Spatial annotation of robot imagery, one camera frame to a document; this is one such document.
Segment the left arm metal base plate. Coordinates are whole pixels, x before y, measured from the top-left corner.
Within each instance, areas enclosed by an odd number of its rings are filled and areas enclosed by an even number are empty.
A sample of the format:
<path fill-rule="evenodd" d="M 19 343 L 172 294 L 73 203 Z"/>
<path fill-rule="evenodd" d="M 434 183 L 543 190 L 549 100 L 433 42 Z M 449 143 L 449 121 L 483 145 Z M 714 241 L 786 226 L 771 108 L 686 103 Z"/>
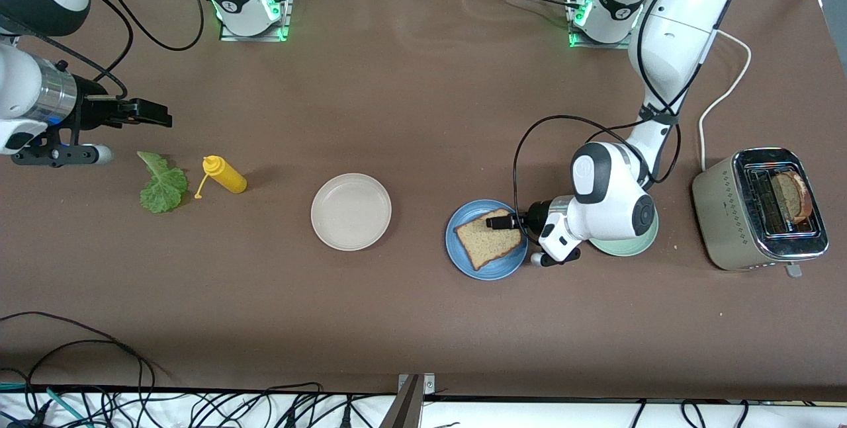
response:
<path fill-rule="evenodd" d="M 620 41 L 617 42 L 605 43 L 590 38 L 582 28 L 585 19 L 593 8 L 593 1 L 565 0 L 565 3 L 576 5 L 576 8 L 571 8 L 568 12 L 566 12 L 566 15 L 568 16 L 569 44 L 572 48 L 574 46 L 585 46 L 585 48 L 626 50 L 629 47 L 633 29 L 635 29 L 635 25 L 637 24 L 639 15 L 641 15 L 643 9 L 643 5 L 639 4 L 633 17 L 627 18 L 627 22 L 629 22 L 629 30 L 627 30 L 627 35 L 624 36 L 623 39 L 620 39 Z"/>

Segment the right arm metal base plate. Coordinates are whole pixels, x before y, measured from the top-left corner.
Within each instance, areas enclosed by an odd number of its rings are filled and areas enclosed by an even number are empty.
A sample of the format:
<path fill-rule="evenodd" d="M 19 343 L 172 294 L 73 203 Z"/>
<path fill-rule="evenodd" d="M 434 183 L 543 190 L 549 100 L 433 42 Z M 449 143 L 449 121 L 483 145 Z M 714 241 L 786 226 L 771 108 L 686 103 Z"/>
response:
<path fill-rule="evenodd" d="M 294 0 L 214 0 L 220 41 L 287 41 Z"/>

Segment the green lettuce leaf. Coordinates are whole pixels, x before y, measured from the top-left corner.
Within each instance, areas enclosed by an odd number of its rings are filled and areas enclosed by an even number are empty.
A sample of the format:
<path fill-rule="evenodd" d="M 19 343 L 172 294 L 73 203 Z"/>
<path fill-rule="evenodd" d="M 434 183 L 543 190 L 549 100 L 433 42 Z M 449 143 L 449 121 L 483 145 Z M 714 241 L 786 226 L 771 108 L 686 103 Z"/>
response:
<path fill-rule="evenodd" d="M 184 171 L 172 167 L 169 161 L 156 153 L 137 151 L 145 163 L 150 180 L 140 190 L 140 206 L 154 214 L 167 213 L 181 205 L 183 195 L 188 192 L 188 180 Z"/>

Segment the yellow squeeze sauce bottle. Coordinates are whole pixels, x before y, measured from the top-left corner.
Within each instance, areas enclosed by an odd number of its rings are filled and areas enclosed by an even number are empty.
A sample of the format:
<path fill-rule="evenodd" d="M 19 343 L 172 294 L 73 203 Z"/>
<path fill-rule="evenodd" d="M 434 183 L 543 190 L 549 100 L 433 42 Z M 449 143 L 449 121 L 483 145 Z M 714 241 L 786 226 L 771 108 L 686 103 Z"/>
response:
<path fill-rule="evenodd" d="M 204 175 L 200 181 L 197 191 L 194 193 L 194 199 L 202 198 L 202 188 L 206 181 L 211 178 L 218 182 L 221 187 L 233 194 L 245 192 L 247 181 L 244 175 L 236 171 L 223 157 L 218 155 L 208 155 L 202 159 L 202 169 Z"/>

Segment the metal table edge bracket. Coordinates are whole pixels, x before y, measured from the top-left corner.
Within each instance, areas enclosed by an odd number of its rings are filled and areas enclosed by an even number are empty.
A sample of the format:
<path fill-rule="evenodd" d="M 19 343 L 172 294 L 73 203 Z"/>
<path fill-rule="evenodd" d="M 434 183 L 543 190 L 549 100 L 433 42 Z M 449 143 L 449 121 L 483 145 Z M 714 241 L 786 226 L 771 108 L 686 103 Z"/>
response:
<path fill-rule="evenodd" d="M 424 398 L 435 393 L 435 374 L 400 374 L 398 392 L 379 428 L 420 428 Z"/>

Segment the brown bread slice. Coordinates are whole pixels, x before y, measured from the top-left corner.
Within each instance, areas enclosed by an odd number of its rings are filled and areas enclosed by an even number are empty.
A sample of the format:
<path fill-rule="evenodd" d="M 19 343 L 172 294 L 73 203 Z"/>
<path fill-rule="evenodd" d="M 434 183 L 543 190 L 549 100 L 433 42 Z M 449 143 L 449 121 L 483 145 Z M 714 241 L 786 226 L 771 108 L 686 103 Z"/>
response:
<path fill-rule="evenodd" d="M 475 271 L 480 271 L 487 263 L 505 257 L 523 242 L 520 230 L 495 230 L 487 225 L 487 220 L 498 217 L 506 217 L 506 221 L 511 222 L 510 212 L 499 208 L 455 229 Z"/>
<path fill-rule="evenodd" d="M 771 178 L 778 204 L 785 210 L 784 220 L 799 224 L 813 214 L 813 196 L 801 174 L 784 171 Z"/>

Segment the beige and chrome toaster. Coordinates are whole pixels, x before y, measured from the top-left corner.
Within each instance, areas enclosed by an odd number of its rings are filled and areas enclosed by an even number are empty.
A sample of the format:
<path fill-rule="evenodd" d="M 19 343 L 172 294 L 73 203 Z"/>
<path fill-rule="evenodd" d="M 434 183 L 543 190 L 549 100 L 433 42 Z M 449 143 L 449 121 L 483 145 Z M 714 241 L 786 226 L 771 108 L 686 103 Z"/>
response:
<path fill-rule="evenodd" d="M 784 220 L 771 184 L 775 174 L 796 171 L 813 196 L 813 214 L 802 223 Z M 697 175 L 691 187 L 695 213 L 710 260 L 724 271 L 784 266 L 823 256 L 828 232 L 801 160 L 786 148 L 740 150 Z"/>

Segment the green round plate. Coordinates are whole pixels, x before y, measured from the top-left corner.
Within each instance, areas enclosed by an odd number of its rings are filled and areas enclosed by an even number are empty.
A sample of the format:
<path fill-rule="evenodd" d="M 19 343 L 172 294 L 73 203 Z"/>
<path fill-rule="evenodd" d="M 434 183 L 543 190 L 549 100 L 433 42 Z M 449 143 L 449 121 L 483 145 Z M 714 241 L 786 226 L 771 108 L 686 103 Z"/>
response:
<path fill-rule="evenodd" d="M 645 252 L 656 240 L 660 219 L 658 211 L 654 211 L 653 221 L 647 232 L 629 240 L 599 240 L 592 238 L 589 242 L 603 253 L 616 257 L 632 257 Z"/>

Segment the beige round plate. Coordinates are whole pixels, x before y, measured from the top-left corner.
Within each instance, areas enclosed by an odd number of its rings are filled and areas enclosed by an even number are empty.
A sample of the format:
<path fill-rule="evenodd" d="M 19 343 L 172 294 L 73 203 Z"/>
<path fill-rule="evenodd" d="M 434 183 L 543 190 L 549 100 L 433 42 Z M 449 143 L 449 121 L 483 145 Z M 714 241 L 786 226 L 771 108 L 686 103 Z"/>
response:
<path fill-rule="evenodd" d="M 361 173 L 338 175 L 316 192 L 312 229 L 328 247 L 355 252 L 375 244 L 389 228 L 392 202 L 385 187 Z"/>

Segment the blue round plate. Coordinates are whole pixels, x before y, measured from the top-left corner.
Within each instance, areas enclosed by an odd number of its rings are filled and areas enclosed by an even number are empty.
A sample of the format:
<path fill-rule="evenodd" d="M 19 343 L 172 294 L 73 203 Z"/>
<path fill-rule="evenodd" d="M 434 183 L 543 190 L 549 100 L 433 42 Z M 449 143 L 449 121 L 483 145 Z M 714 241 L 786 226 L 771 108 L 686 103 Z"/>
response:
<path fill-rule="evenodd" d="M 468 202 L 468 204 L 464 204 L 462 207 L 458 208 L 448 222 L 447 232 L 445 232 L 445 244 L 447 244 L 447 252 L 450 259 L 454 265 L 460 269 L 460 271 L 474 279 L 499 280 L 508 277 L 508 275 L 511 275 L 513 272 L 517 271 L 521 265 L 523 265 L 524 260 L 527 257 L 527 241 L 523 233 L 521 233 L 523 242 L 521 242 L 521 246 L 515 248 L 511 253 L 505 257 L 500 257 L 493 262 L 487 263 L 487 265 L 481 268 L 480 271 L 475 271 L 472 267 L 468 253 L 466 253 L 460 244 L 455 229 L 459 225 L 463 225 L 483 214 L 499 208 L 508 210 L 510 214 L 513 213 L 512 208 L 503 204 L 503 202 L 490 199 L 479 199 Z"/>

